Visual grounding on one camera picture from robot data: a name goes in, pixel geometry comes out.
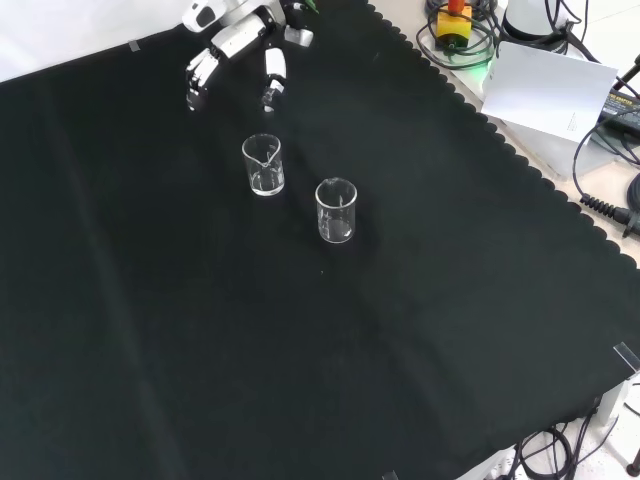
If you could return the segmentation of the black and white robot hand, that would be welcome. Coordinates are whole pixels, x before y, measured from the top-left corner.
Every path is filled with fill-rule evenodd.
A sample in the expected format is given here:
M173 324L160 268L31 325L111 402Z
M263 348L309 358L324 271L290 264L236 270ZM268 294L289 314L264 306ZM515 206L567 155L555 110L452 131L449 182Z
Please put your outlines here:
M266 85L260 105L264 112L272 113L287 84L287 64L279 42L309 47L314 32L306 16L318 12L314 1L191 2L182 15L182 24L187 30L199 34L212 25L219 26L220 30L186 67L188 108L197 111L205 104L212 79L221 67L262 46Z

